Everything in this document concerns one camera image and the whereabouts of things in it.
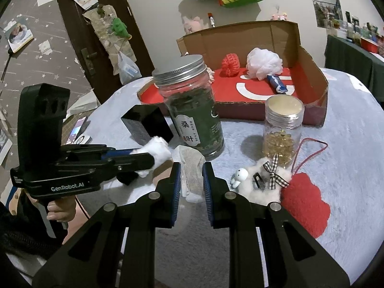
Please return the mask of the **person's left hand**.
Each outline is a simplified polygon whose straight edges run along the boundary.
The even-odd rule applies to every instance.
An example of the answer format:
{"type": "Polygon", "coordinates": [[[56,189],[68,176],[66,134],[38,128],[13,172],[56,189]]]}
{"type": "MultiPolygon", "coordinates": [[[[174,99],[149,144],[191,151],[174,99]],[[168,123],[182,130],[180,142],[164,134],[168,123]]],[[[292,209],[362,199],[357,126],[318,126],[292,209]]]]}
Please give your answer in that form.
{"type": "MultiPolygon", "coordinates": [[[[18,189],[9,202],[8,209],[12,215],[17,215],[18,206],[22,201],[29,201],[30,204],[37,207],[39,201],[32,198],[25,190],[18,189]]],[[[48,220],[55,220],[57,222],[70,222],[76,215],[76,197],[66,196],[59,200],[51,201],[48,203],[48,220]]]]}

